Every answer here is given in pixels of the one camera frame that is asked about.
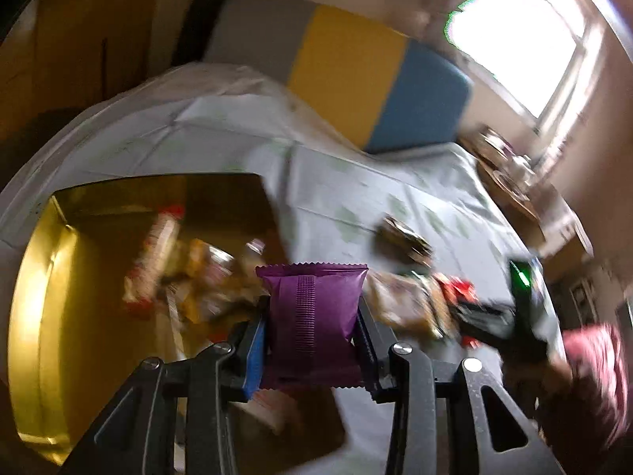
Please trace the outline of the pink sleeve forearm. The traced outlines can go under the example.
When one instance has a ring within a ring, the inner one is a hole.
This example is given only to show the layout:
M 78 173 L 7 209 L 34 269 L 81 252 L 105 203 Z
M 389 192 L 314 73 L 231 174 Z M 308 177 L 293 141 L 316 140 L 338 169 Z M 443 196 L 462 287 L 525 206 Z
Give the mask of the pink sleeve forearm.
M 624 347 L 612 324 L 567 330 L 567 360 L 544 376 L 538 424 L 567 474 L 630 474 L 632 415 Z

